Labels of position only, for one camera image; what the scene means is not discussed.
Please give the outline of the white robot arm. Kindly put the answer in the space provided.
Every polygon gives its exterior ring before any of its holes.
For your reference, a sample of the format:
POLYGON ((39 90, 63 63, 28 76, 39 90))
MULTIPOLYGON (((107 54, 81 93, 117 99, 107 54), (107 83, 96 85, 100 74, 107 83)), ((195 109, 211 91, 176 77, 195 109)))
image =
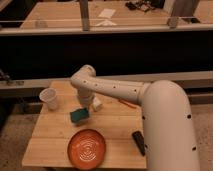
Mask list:
POLYGON ((70 84, 84 107, 96 93, 141 107, 147 171, 201 171, 189 98, 177 83, 103 79, 85 65, 70 84))

